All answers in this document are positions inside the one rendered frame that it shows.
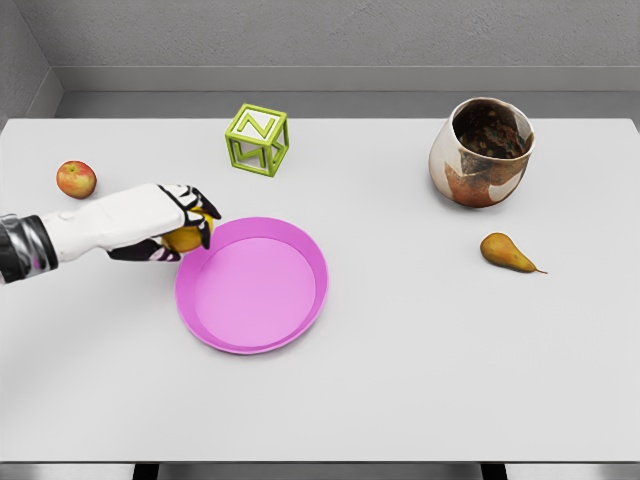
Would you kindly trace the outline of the yellow brown pear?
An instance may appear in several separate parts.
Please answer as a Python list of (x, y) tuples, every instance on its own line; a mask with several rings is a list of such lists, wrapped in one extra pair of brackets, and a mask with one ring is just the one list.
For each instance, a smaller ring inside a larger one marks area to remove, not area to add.
[(480, 243), (480, 252), (485, 260), (495, 266), (521, 273), (545, 274), (504, 233), (494, 232), (486, 236)]

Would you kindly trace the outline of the red yellow apple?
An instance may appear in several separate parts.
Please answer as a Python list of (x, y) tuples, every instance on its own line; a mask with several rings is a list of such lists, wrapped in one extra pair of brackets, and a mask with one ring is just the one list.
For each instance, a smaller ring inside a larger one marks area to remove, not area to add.
[(86, 163), (69, 160), (58, 167), (56, 184), (65, 195), (82, 200), (94, 193), (97, 186), (97, 175)]

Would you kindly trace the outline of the green letter block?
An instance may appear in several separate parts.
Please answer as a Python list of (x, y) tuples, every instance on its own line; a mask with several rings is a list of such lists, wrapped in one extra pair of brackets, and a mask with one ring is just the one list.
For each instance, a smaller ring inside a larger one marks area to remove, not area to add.
[(233, 167), (273, 178), (289, 150), (288, 115), (245, 103), (225, 141)]

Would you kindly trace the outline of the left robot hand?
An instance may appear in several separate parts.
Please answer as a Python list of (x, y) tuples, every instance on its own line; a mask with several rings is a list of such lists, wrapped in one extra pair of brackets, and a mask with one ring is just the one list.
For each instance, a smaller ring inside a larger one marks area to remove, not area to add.
[(196, 187), (144, 184), (98, 200), (91, 218), (96, 246), (113, 260), (177, 262), (182, 255), (162, 237), (180, 228), (193, 228), (208, 248), (213, 228), (208, 221), (221, 214)]

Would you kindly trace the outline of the pink plate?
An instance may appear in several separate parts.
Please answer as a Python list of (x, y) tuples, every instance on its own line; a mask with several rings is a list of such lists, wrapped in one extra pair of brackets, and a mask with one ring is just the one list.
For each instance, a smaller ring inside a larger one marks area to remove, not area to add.
[(174, 293), (182, 321), (201, 342), (254, 355), (305, 333), (328, 286), (325, 257), (309, 234), (283, 220), (249, 217), (221, 225), (209, 249), (186, 255)]

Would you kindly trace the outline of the yellow lemon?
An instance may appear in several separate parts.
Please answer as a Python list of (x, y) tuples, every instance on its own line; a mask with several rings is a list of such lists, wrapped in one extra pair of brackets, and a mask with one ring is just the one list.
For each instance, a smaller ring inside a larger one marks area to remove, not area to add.
[[(203, 208), (194, 207), (190, 210), (194, 215), (202, 217), (208, 226), (209, 235), (214, 230), (214, 218)], [(202, 236), (196, 222), (187, 222), (178, 229), (172, 230), (160, 237), (160, 244), (173, 252), (182, 254), (196, 250), (202, 246)]]

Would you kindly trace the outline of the brown white ceramic cup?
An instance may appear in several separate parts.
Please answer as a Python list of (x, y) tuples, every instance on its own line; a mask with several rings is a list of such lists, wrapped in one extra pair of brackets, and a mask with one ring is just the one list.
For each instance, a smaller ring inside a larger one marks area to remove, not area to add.
[(447, 199), (485, 208), (518, 187), (535, 145), (533, 126), (514, 105), (490, 97), (458, 105), (436, 136), (428, 168)]

